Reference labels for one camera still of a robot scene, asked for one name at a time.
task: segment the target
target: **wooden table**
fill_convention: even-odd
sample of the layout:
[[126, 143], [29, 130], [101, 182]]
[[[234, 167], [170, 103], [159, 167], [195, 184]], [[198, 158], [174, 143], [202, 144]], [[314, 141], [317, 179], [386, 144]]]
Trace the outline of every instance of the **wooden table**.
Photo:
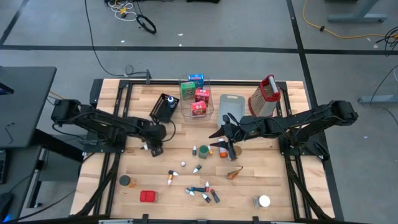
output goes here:
[[[98, 109], [113, 113], [118, 83], [118, 79], [103, 81]], [[247, 99], [257, 87], [245, 86], [244, 81], [241, 83], [241, 86], [211, 87], [215, 111], [209, 121], [186, 123], [177, 108], [172, 118], [177, 132], [171, 141], [165, 142], [164, 153], [158, 157], [152, 157], [150, 152], [140, 150], [142, 143], [139, 139], [128, 138], [126, 151], [121, 156], [118, 178], [128, 175], [137, 180], [137, 185], [130, 189], [117, 182], [111, 211], [112, 218], [141, 218], [142, 214], [146, 213], [150, 219], [252, 220], [253, 216], [258, 216], [260, 220], [294, 220], [285, 161], [279, 152], [277, 139], [257, 138], [239, 142], [238, 145], [242, 147], [243, 153], [233, 162], [221, 159], [216, 148], [213, 148], [214, 154], [208, 159], [192, 156], [194, 145], [199, 147], [202, 144], [209, 145], [216, 142], [216, 139], [208, 139], [208, 136], [218, 129], [216, 121], [221, 94], [234, 93], [245, 96], [246, 114], [250, 114]], [[292, 113], [308, 110], [303, 83], [287, 82], [287, 88]], [[178, 85], [134, 85], [128, 115], [150, 119], [149, 113], [161, 93], [179, 98]], [[165, 126], [168, 132], [166, 138], [169, 138], [174, 129], [171, 124]], [[79, 211], [96, 190], [103, 158], [103, 154], [95, 154], [82, 165], [71, 214]], [[187, 163], [185, 167], [180, 165], [182, 161]], [[193, 174], [192, 171], [198, 164], [203, 168]], [[302, 165], [308, 191], [325, 213], [333, 217], [321, 161], [314, 156], [302, 156]], [[244, 169], [236, 179], [226, 178], [228, 172], [241, 166]], [[173, 179], [171, 185], [167, 185], [167, 172], [170, 169], [180, 175]], [[194, 197], [185, 193], [185, 188], [203, 187], [206, 181], [218, 194], [220, 203], [215, 203], [210, 193], [208, 193], [212, 199], [210, 203], [206, 203], [199, 193]], [[156, 203], [140, 203], [141, 190], [155, 190], [159, 193], [159, 200]], [[296, 192], [300, 214], [303, 217], [302, 197], [297, 188]], [[102, 213], [107, 194], [108, 191], [105, 190]], [[253, 198], [259, 195], [268, 195], [271, 198], [271, 205], [266, 208], [255, 208]]]

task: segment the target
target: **yellow cable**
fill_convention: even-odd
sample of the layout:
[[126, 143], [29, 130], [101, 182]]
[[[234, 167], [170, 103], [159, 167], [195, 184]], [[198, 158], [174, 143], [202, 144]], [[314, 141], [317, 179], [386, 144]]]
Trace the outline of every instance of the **yellow cable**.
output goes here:
[[[304, 2], [304, 7], [303, 7], [303, 19], [304, 19], [304, 21], [305, 21], [307, 24], [309, 24], [309, 25], [311, 25], [311, 26], [313, 26], [313, 27], [315, 27], [315, 28], [321, 29], [320, 26], [315, 25], [315, 24], [312, 24], [311, 22], [309, 22], [309, 21], [305, 18], [305, 7], [307, 6], [307, 1], [308, 1], [308, 0], [305, 0], [305, 2]], [[386, 36], [385, 34], [363, 34], [363, 35], [354, 35], [354, 36], [342, 36], [342, 35], [338, 35], [338, 34], [334, 33], [333, 31], [330, 31], [330, 30], [328, 30], [328, 29], [326, 29], [326, 28], [324, 29], [324, 31], [328, 32], [328, 33], [331, 34], [331, 35], [334, 35], [335, 37], [342, 38], [342, 39], [354, 39], [354, 38], [362, 38], [362, 37], [370, 37], [370, 36], [373, 36], [373, 37], [385, 37], [385, 36]]]
[[61, 98], [61, 99], [65, 99], [63, 96], [61, 96], [61, 95], [59, 95], [58, 93], [55, 93], [55, 92], [53, 92], [53, 91], [51, 91], [51, 90], [50, 90], [50, 93], [53, 94], [53, 95], [55, 95], [55, 96], [57, 96], [57, 97], [59, 97], [59, 98]]

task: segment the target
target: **gray floor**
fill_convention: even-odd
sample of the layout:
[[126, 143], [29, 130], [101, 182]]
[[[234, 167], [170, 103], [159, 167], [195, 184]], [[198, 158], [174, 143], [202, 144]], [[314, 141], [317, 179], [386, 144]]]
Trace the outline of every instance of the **gray floor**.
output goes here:
[[[21, 1], [0, 1], [0, 33], [5, 30]], [[302, 19], [304, 0], [294, 0], [298, 26], [306, 49], [381, 50], [378, 37], [342, 40], [308, 26]], [[222, 0], [220, 4], [147, 1], [144, 14], [158, 28], [150, 35], [138, 25], [115, 19], [102, 1], [88, 0], [95, 44], [98, 46], [197, 46], [197, 47], [271, 47], [295, 49], [289, 12], [285, 1]], [[358, 5], [308, 0], [307, 19], [326, 25], [341, 35], [385, 34], [398, 19], [398, 3], [380, 1], [372, 12], [388, 13], [382, 24], [329, 24], [326, 15], [350, 12]], [[6, 45], [90, 45], [83, 1], [30, 0], [13, 28]], [[126, 64], [136, 71], [149, 69], [154, 78], [178, 78], [203, 72], [216, 79], [258, 80], [273, 73], [278, 80], [303, 80], [298, 54], [252, 52], [98, 52], [103, 65], [114, 73], [124, 72]], [[314, 55], [307, 54], [315, 93], [320, 103], [349, 100], [359, 113], [358, 121], [326, 132], [336, 182], [347, 221], [394, 223], [398, 206], [397, 126], [383, 110], [359, 105], [361, 95], [371, 95], [383, 76], [397, 63], [397, 56]], [[53, 91], [68, 98], [88, 102], [94, 78], [109, 77], [99, 67], [91, 51], [0, 50], [3, 66], [56, 66]], [[396, 93], [398, 83], [390, 76], [379, 93]], [[398, 108], [387, 107], [396, 114]], [[53, 133], [45, 105], [39, 128]], [[70, 126], [66, 132], [84, 134]], [[46, 183], [39, 200], [48, 205], [71, 192], [75, 181]], [[65, 217], [72, 197], [32, 220]], [[33, 210], [24, 210], [23, 214]]]

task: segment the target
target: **black desk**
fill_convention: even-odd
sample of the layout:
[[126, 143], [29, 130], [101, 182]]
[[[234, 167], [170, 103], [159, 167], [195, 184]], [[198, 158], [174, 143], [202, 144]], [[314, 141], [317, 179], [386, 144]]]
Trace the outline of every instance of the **black desk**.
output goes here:
[[[42, 169], [43, 162], [38, 162], [42, 147], [74, 161], [83, 160], [81, 150], [36, 128], [56, 71], [55, 67], [0, 67], [0, 82], [14, 90], [11, 95], [0, 96], [0, 149], [6, 149], [11, 156], [7, 183], [0, 185], [0, 194], [29, 177], [12, 192], [12, 218], [21, 213], [32, 174]], [[39, 176], [34, 178], [27, 205], [30, 208], [40, 189]]]

